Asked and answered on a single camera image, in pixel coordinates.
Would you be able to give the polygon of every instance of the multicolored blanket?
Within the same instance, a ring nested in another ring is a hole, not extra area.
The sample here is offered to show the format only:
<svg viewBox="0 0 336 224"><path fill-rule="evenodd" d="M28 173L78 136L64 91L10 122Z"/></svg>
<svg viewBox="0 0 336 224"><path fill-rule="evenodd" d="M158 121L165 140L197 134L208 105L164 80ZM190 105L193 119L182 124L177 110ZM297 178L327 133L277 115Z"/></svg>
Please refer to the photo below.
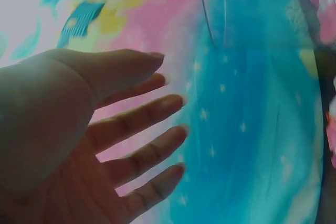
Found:
<svg viewBox="0 0 336 224"><path fill-rule="evenodd" d="M99 155L117 158L172 124L190 124L173 157L120 188L124 194L170 163L187 164L173 195L134 223L314 223L323 119L298 0L203 2L206 15L202 0L2 0L0 64L55 47L165 53L167 88L92 119L168 92L188 97L170 120Z"/></svg>

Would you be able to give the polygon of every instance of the blue fabric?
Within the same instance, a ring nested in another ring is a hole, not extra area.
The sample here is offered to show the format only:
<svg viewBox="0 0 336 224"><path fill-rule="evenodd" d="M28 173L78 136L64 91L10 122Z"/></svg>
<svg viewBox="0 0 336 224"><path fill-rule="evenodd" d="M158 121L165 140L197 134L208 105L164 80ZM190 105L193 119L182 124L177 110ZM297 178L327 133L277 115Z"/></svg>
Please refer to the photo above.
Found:
<svg viewBox="0 0 336 224"><path fill-rule="evenodd" d="M200 20L190 64L202 71L189 72L190 100L176 118L191 136L171 159L184 160L187 174L162 223L315 222L322 107L318 79L300 59L307 30L285 15L291 1L247 0L244 13L227 0L225 23L222 2L206 0L212 34Z"/></svg>

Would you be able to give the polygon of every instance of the white star pattern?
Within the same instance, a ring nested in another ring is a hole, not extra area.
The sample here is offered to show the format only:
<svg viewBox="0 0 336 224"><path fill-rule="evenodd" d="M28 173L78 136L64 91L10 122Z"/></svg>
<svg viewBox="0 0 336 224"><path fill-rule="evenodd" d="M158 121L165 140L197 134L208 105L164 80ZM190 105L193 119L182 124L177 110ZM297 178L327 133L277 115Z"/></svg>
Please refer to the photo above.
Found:
<svg viewBox="0 0 336 224"><path fill-rule="evenodd" d="M242 123L241 126L240 126L240 131L241 132L245 132L246 131L246 124L245 123Z"/></svg>
<svg viewBox="0 0 336 224"><path fill-rule="evenodd" d="M204 53L205 53L205 54L208 54L208 53L209 53L209 48L208 48L208 47L205 47L205 48L204 48Z"/></svg>
<svg viewBox="0 0 336 224"><path fill-rule="evenodd" d="M179 155L177 157L178 162L184 162L184 157L182 155Z"/></svg>
<svg viewBox="0 0 336 224"><path fill-rule="evenodd" d="M127 39L126 40L127 40L128 43L131 43L132 40L133 40L132 36L131 35L127 35Z"/></svg>
<svg viewBox="0 0 336 224"><path fill-rule="evenodd" d="M144 43L140 44L140 50L145 51L146 50L146 45Z"/></svg>
<svg viewBox="0 0 336 224"><path fill-rule="evenodd" d="M281 163L283 164L283 163L286 161L286 157L285 157L285 156L281 156L281 157L280 157L280 161L281 161Z"/></svg>
<svg viewBox="0 0 336 224"><path fill-rule="evenodd" d="M187 183L190 182L190 177L189 177L188 174L185 174L185 175L184 175L184 180L185 180Z"/></svg>
<svg viewBox="0 0 336 224"><path fill-rule="evenodd" d="M186 86L185 86L185 89L186 89L187 91L189 91L189 90L191 89L191 86L192 86L192 84L191 84L191 82L189 81L189 82L187 82L187 84L186 84Z"/></svg>
<svg viewBox="0 0 336 224"><path fill-rule="evenodd" d="M209 119L209 111L202 108L200 112L200 118L202 121L207 121Z"/></svg>
<svg viewBox="0 0 336 224"><path fill-rule="evenodd" d="M221 85L219 85L219 89L221 90L220 91L221 93L224 93L226 91L226 86L221 84Z"/></svg>
<svg viewBox="0 0 336 224"><path fill-rule="evenodd" d="M194 63L194 66L193 66L193 69L194 69L195 72L200 71L200 69L201 69L201 64L199 64L198 62L195 62L195 63Z"/></svg>
<svg viewBox="0 0 336 224"><path fill-rule="evenodd" d="M224 57L223 57L223 63L227 63L227 61L228 61L228 57L227 57L227 56L224 56Z"/></svg>
<svg viewBox="0 0 336 224"><path fill-rule="evenodd" d="M185 207L187 205L187 198L182 195L178 202L180 203L180 205Z"/></svg>
<svg viewBox="0 0 336 224"><path fill-rule="evenodd" d="M215 156L216 156L216 152L215 152L215 149L214 149L214 147L211 145L211 148L210 148L210 156L212 157L212 158L214 158Z"/></svg>

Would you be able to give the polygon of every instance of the finger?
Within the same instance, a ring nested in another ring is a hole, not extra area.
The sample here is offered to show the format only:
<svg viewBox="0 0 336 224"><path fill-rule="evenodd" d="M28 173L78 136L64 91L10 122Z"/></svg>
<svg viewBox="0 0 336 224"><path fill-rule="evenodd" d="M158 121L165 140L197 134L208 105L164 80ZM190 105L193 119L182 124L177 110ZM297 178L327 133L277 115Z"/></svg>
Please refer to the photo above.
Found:
<svg viewBox="0 0 336 224"><path fill-rule="evenodd" d="M128 89L122 90L116 94L107 97L98 105L98 109L109 106L113 103L125 100L131 97L136 97L142 94L149 93L155 89L161 88L168 84L168 80L160 73L153 74L148 80L138 85L132 86Z"/></svg>
<svg viewBox="0 0 336 224"><path fill-rule="evenodd" d="M122 197L129 221L167 198L181 180L184 170L184 165L172 166L144 186Z"/></svg>
<svg viewBox="0 0 336 224"><path fill-rule="evenodd" d="M37 59L52 60L77 75L98 104L108 96L148 79L161 66L163 55L128 49L85 53L59 48L44 52L36 56Z"/></svg>
<svg viewBox="0 0 336 224"><path fill-rule="evenodd" d="M92 148L100 153L144 129L157 124L184 105L180 95L170 94L129 112L115 115L88 127Z"/></svg>
<svg viewBox="0 0 336 224"><path fill-rule="evenodd" d="M128 157L104 162L115 187L141 176L179 148L188 135L186 125L173 127Z"/></svg>

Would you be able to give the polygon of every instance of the skin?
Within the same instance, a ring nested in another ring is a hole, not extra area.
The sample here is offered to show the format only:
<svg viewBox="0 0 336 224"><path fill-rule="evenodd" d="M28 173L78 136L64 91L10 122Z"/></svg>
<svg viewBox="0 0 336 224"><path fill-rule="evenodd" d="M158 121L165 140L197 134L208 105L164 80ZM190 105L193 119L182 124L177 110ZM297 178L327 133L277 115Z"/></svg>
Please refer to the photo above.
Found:
<svg viewBox="0 0 336 224"><path fill-rule="evenodd" d="M96 109L163 87L162 62L132 50L53 49L0 69L0 222L124 224L165 199L183 164L125 196L115 189L169 157L185 126L124 158L100 163L96 154L180 110L180 95L89 124Z"/></svg>

